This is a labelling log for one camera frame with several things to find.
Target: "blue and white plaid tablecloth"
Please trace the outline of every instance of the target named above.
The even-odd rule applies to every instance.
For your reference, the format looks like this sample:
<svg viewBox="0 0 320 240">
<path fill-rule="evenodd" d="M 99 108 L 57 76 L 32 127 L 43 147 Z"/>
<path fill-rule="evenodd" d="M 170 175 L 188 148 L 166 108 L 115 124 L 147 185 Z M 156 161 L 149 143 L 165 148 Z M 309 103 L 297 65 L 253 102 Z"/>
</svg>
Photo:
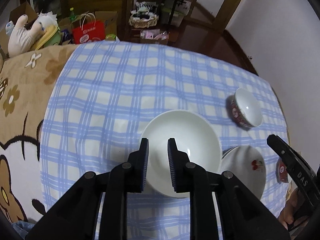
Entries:
<svg viewBox="0 0 320 240">
<path fill-rule="evenodd" d="M 249 131 L 229 118 L 225 100 L 237 88 L 259 100 L 263 124 Z M 66 63 L 42 127 L 41 182 L 49 209 L 86 171 L 103 173 L 138 149 L 145 126 L 172 109 L 205 117 L 223 150 L 250 144 L 264 157 L 267 182 L 261 201 L 278 216 L 286 184 L 276 181 L 278 156 L 267 146 L 286 124 L 270 85 L 234 65 L 172 47 L 126 42 L 80 45 Z M 189 199 L 147 189 L 128 195 L 129 239 L 189 239 Z"/>
</svg>

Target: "brown blanket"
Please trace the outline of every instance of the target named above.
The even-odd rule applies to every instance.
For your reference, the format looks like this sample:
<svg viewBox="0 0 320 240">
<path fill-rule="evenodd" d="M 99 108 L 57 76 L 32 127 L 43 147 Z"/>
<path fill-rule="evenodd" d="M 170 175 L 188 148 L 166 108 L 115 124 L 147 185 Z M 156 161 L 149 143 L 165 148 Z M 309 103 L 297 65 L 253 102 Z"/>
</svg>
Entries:
<svg viewBox="0 0 320 240">
<path fill-rule="evenodd" d="M 55 82 L 76 45 L 50 46 L 0 65 L 0 209 L 9 221 L 45 213 L 40 133 Z"/>
</svg>

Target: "red bag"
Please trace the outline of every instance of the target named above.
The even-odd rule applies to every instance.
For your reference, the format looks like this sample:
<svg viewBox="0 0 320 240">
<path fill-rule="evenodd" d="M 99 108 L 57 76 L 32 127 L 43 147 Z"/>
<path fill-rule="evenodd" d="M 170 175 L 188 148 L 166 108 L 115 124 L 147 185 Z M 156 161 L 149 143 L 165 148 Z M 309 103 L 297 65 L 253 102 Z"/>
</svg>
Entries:
<svg viewBox="0 0 320 240">
<path fill-rule="evenodd" d="M 91 15 L 94 17 L 94 22 L 91 21 L 90 23 L 84 24 L 84 20 L 87 16 L 91 18 Z M 73 37 L 75 39 L 76 44 L 81 44 L 85 42 L 92 42 L 92 41 L 103 41 L 106 37 L 104 31 L 104 24 L 101 21 L 96 21 L 96 18 L 93 13 L 84 14 L 84 20 L 81 25 L 80 19 L 80 26 L 74 28 L 72 30 Z"/>
</svg>

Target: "striped cloth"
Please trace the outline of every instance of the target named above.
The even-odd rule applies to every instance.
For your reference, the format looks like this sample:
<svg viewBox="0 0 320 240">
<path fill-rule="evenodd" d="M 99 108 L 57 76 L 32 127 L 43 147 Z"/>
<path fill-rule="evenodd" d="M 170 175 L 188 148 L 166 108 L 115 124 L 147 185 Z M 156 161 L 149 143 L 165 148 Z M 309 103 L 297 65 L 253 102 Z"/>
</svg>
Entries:
<svg viewBox="0 0 320 240">
<path fill-rule="evenodd" d="M 263 124 L 249 131 L 228 117 L 226 98 L 245 88 L 259 100 Z M 261 201 L 276 216 L 286 184 L 276 182 L 278 156 L 267 146 L 286 124 L 270 85 L 239 67 L 162 45 L 93 42 L 66 63 L 49 100 L 40 146 L 41 182 L 49 209 L 86 171 L 103 173 L 138 149 L 143 129 L 157 115 L 187 109 L 206 118 L 223 150 L 250 144 L 264 157 Z M 189 239 L 189 199 L 165 197 L 149 187 L 128 195 L 129 239 Z"/>
</svg>

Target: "bag handle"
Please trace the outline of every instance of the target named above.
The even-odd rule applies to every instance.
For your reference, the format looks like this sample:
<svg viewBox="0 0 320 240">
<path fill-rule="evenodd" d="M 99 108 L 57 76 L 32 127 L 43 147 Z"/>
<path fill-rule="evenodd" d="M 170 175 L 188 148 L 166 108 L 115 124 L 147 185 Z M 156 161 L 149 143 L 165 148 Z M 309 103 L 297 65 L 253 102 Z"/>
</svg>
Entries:
<svg viewBox="0 0 320 240">
<path fill-rule="evenodd" d="M 90 17 L 91 22 L 92 22 L 92 17 L 91 17 L 91 16 L 94 17 L 94 26 L 96 26 L 96 17 L 95 17 L 95 15 L 94 15 L 93 13 L 83 13 L 83 14 L 81 14 L 80 16 L 81 16 L 81 18 L 80 18 L 79 21 L 80 21 L 80 27 L 81 27 L 81 30 L 82 30 L 82 31 L 83 31 L 84 20 L 85 20 L 85 18 L 86 18 L 87 16 Z"/>
</svg>

